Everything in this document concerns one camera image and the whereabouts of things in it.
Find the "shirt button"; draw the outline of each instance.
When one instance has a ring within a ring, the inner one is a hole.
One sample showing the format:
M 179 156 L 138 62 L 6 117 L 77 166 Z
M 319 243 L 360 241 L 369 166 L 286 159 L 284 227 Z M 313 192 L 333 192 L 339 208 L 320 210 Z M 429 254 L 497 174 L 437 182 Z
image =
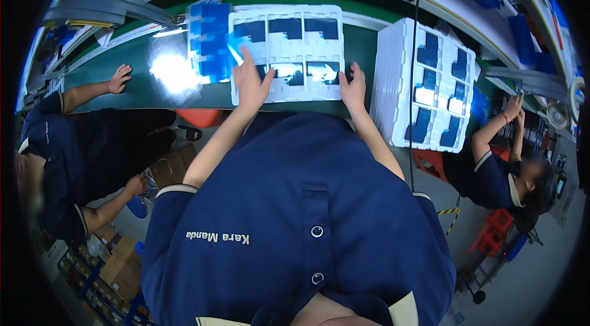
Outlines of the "shirt button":
M 320 237 L 324 233 L 324 229 L 321 226 L 314 226 L 312 227 L 312 236 L 313 237 Z
M 314 285 L 317 285 L 317 284 L 321 283 L 322 281 L 324 281 L 324 275 L 322 273 L 316 272 L 313 274 L 312 282 Z

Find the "polo shirt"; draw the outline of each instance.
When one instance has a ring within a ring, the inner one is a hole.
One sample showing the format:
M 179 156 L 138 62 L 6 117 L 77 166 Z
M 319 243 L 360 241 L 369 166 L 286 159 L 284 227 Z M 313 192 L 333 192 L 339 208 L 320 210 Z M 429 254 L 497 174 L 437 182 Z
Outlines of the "polo shirt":
M 142 262 L 159 325 L 286 326 L 318 292 L 382 325 L 438 325 L 455 280 L 430 199 L 316 113 L 260 114 L 199 190 L 161 189 Z
M 25 118 L 19 153 L 46 160 L 40 226 L 56 239 L 74 241 L 87 233 L 80 207 L 124 186 L 128 164 L 113 110 L 63 111 L 59 91 L 37 103 Z
M 491 151 L 475 163 L 471 141 L 460 153 L 442 154 L 446 179 L 461 195 L 487 209 L 522 208 L 514 176 L 520 176 L 520 161 L 511 164 Z

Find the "green conveyor belt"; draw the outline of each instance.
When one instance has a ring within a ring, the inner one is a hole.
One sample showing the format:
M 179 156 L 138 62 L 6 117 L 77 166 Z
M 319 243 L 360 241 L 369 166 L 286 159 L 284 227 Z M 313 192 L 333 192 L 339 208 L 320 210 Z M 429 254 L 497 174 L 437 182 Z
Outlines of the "green conveyor belt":
M 185 11 L 185 8 L 197 0 L 154 0 L 151 3 L 165 8 L 168 12 L 179 14 Z M 225 3 L 233 5 L 246 4 L 335 4 L 339 5 L 343 11 L 355 12 L 367 16 L 379 18 L 389 22 L 395 22 L 402 17 L 413 15 L 414 7 L 400 0 L 223 0 Z M 419 21 L 423 24 L 434 26 L 438 18 L 425 11 L 420 11 Z M 113 38 L 127 33 L 128 31 L 144 25 L 144 21 L 130 21 L 123 27 L 115 30 Z M 375 68 L 375 54 L 377 45 L 377 32 L 365 28 L 344 25 L 344 57 L 346 65 L 352 61 L 357 61 L 365 71 L 367 79 L 367 95 L 365 105 L 367 109 L 371 102 L 371 89 L 373 81 L 373 71 Z M 456 30 L 461 40 L 466 46 L 479 52 L 478 44 L 470 37 L 459 30 Z M 201 91 L 201 97 L 189 98 L 188 101 L 180 103 L 173 97 L 162 93 L 155 83 L 153 76 L 150 76 L 147 64 L 147 47 L 151 35 L 144 35 L 132 41 L 121 44 L 112 48 L 82 66 L 72 71 L 65 77 L 65 88 L 69 89 L 78 85 L 104 81 L 110 79 L 114 71 L 122 63 L 128 63 L 133 66 L 133 79 L 127 83 L 127 87 L 122 94 L 108 94 L 100 96 L 84 106 L 76 109 L 76 112 L 87 112 L 101 108 L 218 108 L 231 109 L 229 83 L 217 83 L 204 85 Z M 82 57 L 89 51 L 95 49 L 98 45 L 94 39 L 82 45 L 76 54 L 66 60 L 72 64 L 78 58 Z M 482 89 L 488 97 L 493 98 L 493 92 L 496 88 L 493 86 Z M 341 117 L 348 116 L 348 112 L 341 101 L 306 101 L 276 103 L 264 105 L 262 110 L 275 111 L 293 111 L 293 112 L 321 112 Z

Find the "worker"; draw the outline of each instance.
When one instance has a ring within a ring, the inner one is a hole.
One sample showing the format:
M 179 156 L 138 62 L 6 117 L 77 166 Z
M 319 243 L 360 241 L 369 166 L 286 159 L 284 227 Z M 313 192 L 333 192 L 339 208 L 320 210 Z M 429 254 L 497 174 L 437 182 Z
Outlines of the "worker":
M 155 320 L 438 325 L 455 268 L 432 202 L 365 109 L 359 65 L 350 83 L 338 73 L 355 133 L 318 113 L 256 116 L 275 71 L 262 81 L 241 52 L 239 105 L 155 201 L 142 260 Z
M 555 204 L 557 182 L 550 163 L 541 153 L 523 161 L 525 134 L 524 94 L 512 96 L 506 110 L 473 134 L 460 153 L 443 153 L 442 163 L 448 182 L 461 197 L 468 197 L 488 209 L 508 209 L 517 226 L 528 233 L 539 214 Z M 509 160 L 492 153 L 490 141 L 505 125 L 516 120 L 517 128 Z
M 109 81 L 53 92 L 27 114 L 15 157 L 20 201 L 29 218 L 56 239 L 78 241 L 109 224 L 146 189 L 143 171 L 176 138 L 166 109 L 101 109 L 68 115 L 102 94 L 120 94 L 131 79 L 123 64 Z M 86 207 L 120 188 L 96 209 Z

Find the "hand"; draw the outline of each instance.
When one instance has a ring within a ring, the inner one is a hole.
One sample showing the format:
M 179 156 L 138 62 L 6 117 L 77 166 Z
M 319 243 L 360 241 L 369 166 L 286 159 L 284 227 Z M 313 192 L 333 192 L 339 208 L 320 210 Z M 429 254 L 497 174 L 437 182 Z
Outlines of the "hand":
M 248 115 L 254 117 L 269 95 L 270 84 L 274 78 L 274 69 L 270 68 L 266 72 L 264 80 L 261 80 L 250 51 L 242 46 L 240 52 L 244 63 L 241 66 L 235 66 L 232 71 L 240 100 L 236 110 L 247 112 Z
M 515 119 L 516 116 L 518 116 L 519 112 L 522 110 L 522 108 L 520 107 L 522 107 L 522 102 L 524 100 L 524 93 L 520 93 L 510 97 L 510 99 L 508 100 L 508 105 L 506 106 L 506 110 L 504 111 L 504 114 L 506 115 L 506 118 L 509 122 Z
M 131 76 L 125 76 L 133 69 L 131 65 L 125 65 L 124 63 L 119 66 L 117 71 L 115 71 L 113 77 L 108 82 L 108 92 L 113 94 L 119 94 L 125 89 L 125 85 L 123 84 L 127 80 L 131 79 Z
M 344 102 L 344 105 L 346 105 L 348 112 L 351 114 L 358 111 L 366 112 L 365 73 L 360 69 L 360 66 L 357 62 L 352 63 L 350 70 L 352 71 L 350 73 L 350 76 L 352 77 L 350 84 L 348 83 L 348 79 L 346 79 L 344 72 L 338 71 L 338 79 L 340 80 L 340 95 L 342 96 L 342 101 Z
M 525 127 L 525 111 L 520 110 L 518 112 L 518 115 L 516 116 L 516 121 L 518 122 L 518 125 L 520 126 L 520 128 Z
M 131 197 L 138 196 L 148 188 L 148 178 L 145 171 L 129 179 L 123 191 L 131 194 Z

